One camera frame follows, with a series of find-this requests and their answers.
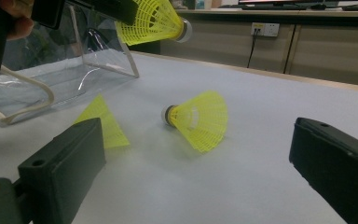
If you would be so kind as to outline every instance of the electrical outlet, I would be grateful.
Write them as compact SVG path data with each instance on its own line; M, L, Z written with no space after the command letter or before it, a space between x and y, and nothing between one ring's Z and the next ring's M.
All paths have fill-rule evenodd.
M264 24L264 36L278 36L279 24L278 23L266 23Z
M259 30L257 35L264 35L265 24L261 22L252 22L251 35L253 35L257 29Z

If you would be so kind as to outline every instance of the finger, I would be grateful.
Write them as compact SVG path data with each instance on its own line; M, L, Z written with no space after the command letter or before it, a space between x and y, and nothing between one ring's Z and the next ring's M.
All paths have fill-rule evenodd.
M0 0L0 7L14 18L31 18L34 0Z
M14 40L26 37L32 32L34 22L29 18L19 18L15 21L13 29L7 35L7 40Z

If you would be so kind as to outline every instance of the shuttlecock cork base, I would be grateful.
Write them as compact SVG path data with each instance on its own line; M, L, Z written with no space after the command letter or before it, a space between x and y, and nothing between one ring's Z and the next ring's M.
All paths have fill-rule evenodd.
M206 91L181 105L161 111L162 120L179 130L190 145L207 152L223 139L227 129L227 106L216 91Z
M193 27L191 26L191 23L184 19L181 18L183 21L183 29L182 32L179 36L177 36L176 38L174 38L173 40L179 43L184 43L187 40L190 39L190 37L193 35Z

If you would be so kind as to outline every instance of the shuttlecock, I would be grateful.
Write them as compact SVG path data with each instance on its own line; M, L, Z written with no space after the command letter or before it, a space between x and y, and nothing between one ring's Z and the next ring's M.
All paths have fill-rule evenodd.
M128 25L116 22L117 35L128 45L174 39L187 41L193 29L189 21L180 18L169 0L134 0L138 4L135 22Z
M161 117L199 152L216 147L227 129L226 102L216 91L206 91L181 105L170 105L162 110Z
M105 149L112 147L123 147L130 144L126 135L121 131L115 117L109 111L103 97L98 94L95 99L86 107L74 123L86 119L101 119L103 129L103 147Z

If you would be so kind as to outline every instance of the table surface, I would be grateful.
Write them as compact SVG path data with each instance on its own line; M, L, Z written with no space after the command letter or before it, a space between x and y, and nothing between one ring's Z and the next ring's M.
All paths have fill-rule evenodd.
M140 77L103 92L128 147L106 151L73 223L345 223L288 160L296 118L358 138L358 87L134 53ZM207 90L227 101L221 144L195 151L160 111ZM62 133L86 101L0 127L0 177Z

